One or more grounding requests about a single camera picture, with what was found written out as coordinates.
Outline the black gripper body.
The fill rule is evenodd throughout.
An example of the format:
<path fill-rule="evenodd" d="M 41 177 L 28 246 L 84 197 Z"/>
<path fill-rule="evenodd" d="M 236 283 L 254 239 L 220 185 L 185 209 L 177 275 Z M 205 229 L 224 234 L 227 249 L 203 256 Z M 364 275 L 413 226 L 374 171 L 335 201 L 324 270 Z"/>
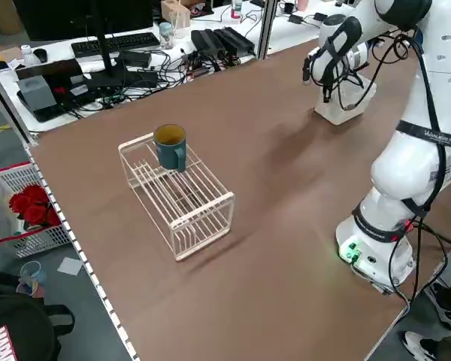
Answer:
<path fill-rule="evenodd" d="M 341 73 L 341 82 L 347 81 L 353 85 L 359 86 L 364 89 L 364 81 L 359 76 L 359 71 L 361 71 L 365 65 L 360 65 L 358 68 L 351 68 L 349 65 L 343 65 L 343 71 Z"/>

